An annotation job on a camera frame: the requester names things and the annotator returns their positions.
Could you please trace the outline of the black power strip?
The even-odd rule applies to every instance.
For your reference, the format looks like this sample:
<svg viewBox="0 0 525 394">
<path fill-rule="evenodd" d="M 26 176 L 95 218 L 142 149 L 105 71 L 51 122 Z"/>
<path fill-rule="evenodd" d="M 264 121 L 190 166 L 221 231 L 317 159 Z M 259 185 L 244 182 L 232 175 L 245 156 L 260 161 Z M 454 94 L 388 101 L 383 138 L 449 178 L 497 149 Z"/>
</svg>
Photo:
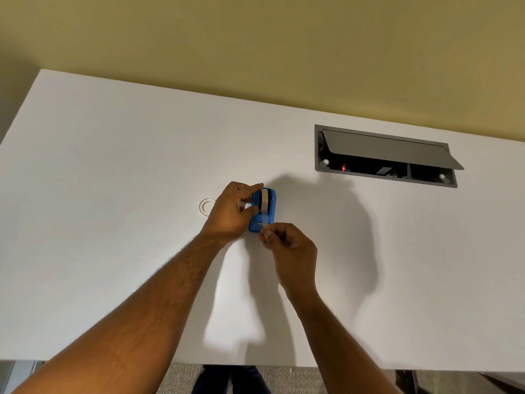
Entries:
<svg viewBox="0 0 525 394">
<path fill-rule="evenodd" d="M 407 176 L 406 163 L 390 162 L 373 158 L 330 159 L 332 170 L 346 171 L 368 175 L 384 175 L 403 178 Z"/>
</svg>

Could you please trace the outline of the person's left hand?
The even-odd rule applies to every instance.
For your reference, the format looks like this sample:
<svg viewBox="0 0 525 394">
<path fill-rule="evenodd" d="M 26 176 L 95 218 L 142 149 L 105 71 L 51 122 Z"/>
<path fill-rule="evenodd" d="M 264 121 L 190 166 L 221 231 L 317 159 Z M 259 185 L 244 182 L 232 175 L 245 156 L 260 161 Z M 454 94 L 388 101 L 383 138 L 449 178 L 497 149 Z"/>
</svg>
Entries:
<svg viewBox="0 0 525 394">
<path fill-rule="evenodd" d="M 239 239 L 248 229 L 250 222 L 241 217 L 241 211 L 244 209 L 241 204 L 250 203 L 252 195 L 262 190 L 263 186 L 263 183 L 255 185 L 234 181 L 229 183 L 215 201 L 199 236 L 220 243 L 222 246 Z"/>
</svg>

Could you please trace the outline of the person's right hand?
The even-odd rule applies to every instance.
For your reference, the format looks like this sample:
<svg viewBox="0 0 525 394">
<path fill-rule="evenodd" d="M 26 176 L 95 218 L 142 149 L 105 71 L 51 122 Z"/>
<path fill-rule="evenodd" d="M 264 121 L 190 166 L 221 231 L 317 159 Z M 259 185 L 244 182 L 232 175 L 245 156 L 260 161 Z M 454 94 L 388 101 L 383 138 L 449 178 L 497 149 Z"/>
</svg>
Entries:
<svg viewBox="0 0 525 394">
<path fill-rule="evenodd" d="M 317 295 L 316 264 L 318 250 L 300 229 L 291 223 L 273 223 L 260 234 L 277 234 L 284 250 L 273 253 L 279 283 L 291 303 L 306 302 Z"/>
</svg>

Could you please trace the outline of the blue tape dispenser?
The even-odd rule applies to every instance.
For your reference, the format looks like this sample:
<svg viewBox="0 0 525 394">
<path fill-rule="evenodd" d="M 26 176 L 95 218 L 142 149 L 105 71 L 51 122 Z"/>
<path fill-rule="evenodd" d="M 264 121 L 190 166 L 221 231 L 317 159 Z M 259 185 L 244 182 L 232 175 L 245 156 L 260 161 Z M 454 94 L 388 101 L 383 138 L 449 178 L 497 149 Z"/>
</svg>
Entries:
<svg viewBox="0 0 525 394">
<path fill-rule="evenodd" d="M 270 206 L 269 206 L 269 225 L 270 225 L 270 224 L 274 223 L 277 195 L 276 195 L 275 190 L 267 188 L 267 187 L 263 187 L 263 188 L 268 189 L 269 195 L 270 195 Z M 252 195 L 252 202 L 251 202 L 250 205 L 251 206 L 252 205 L 258 206 L 259 207 L 259 213 L 250 220 L 249 225 L 248 225 L 248 231 L 251 232 L 251 233 L 257 233 L 257 234 L 259 234 L 260 230 L 263 228 L 262 225 L 261 225 L 261 214 L 260 214 L 261 199 L 260 199 L 260 196 L 261 196 L 261 190 L 255 192 Z"/>
</svg>

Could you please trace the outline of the person's left forearm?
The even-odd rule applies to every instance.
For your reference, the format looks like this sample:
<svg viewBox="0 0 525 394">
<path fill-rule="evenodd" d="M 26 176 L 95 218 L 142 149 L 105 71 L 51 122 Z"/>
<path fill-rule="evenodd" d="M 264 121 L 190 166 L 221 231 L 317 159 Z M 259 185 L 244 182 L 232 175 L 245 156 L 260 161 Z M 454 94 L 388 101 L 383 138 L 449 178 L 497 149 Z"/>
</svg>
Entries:
<svg viewBox="0 0 525 394">
<path fill-rule="evenodd" d="M 12 394 L 155 394 L 225 234 L 199 233 Z"/>
</svg>

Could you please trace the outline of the person's right forearm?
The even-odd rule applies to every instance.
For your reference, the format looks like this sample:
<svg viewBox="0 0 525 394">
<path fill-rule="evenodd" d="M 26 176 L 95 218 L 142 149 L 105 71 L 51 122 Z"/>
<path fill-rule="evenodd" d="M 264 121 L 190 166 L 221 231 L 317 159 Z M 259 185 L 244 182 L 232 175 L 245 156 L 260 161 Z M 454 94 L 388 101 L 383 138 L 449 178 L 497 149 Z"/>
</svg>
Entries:
<svg viewBox="0 0 525 394">
<path fill-rule="evenodd" d="M 323 302 L 315 286 L 286 286 L 328 394 L 402 394 Z"/>
</svg>

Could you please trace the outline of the dark table leg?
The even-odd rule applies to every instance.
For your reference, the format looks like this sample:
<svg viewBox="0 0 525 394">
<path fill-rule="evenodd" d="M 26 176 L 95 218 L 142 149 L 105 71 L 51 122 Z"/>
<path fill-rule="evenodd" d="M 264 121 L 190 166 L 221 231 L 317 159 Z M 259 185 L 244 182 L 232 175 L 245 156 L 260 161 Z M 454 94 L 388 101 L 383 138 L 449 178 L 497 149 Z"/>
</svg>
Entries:
<svg viewBox="0 0 525 394">
<path fill-rule="evenodd" d="M 414 370 L 395 370 L 395 384 L 404 394 L 418 394 L 419 384 Z"/>
</svg>

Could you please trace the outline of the person's dark trousers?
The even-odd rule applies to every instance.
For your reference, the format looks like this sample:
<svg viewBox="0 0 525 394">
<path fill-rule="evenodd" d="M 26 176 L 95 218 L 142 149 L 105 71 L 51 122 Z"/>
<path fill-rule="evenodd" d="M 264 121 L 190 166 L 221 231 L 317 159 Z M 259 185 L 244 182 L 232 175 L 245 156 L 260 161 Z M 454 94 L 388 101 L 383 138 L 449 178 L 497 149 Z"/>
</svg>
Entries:
<svg viewBox="0 0 525 394">
<path fill-rule="evenodd" d="M 191 394 L 272 394 L 255 366 L 204 364 Z"/>
</svg>

